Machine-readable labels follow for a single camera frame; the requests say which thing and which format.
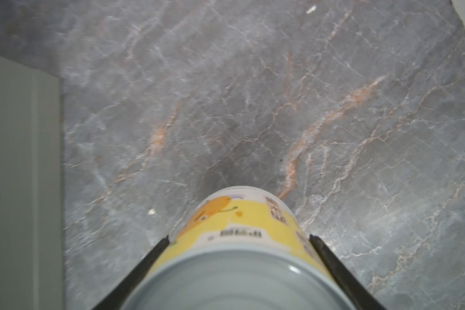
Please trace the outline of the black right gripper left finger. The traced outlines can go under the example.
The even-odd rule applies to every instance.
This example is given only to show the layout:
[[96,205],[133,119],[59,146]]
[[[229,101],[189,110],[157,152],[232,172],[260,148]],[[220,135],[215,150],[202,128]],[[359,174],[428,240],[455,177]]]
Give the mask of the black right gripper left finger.
[[126,299],[146,277],[150,268],[170,243],[169,236],[161,239],[143,260],[93,310],[121,309]]

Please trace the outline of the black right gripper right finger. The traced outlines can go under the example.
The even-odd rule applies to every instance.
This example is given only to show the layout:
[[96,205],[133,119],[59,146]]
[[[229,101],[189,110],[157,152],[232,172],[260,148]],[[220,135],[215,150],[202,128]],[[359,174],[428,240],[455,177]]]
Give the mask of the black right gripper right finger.
[[310,235],[309,241],[329,270],[331,276],[335,279],[338,286],[343,290],[356,309],[386,310],[386,308],[353,276],[319,236]]

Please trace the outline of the yellow label can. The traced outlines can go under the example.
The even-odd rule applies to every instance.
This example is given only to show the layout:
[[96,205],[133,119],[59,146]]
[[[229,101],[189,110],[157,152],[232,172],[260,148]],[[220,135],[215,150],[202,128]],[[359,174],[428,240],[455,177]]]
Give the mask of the yellow label can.
[[353,309],[289,208],[255,187],[200,203],[124,309]]

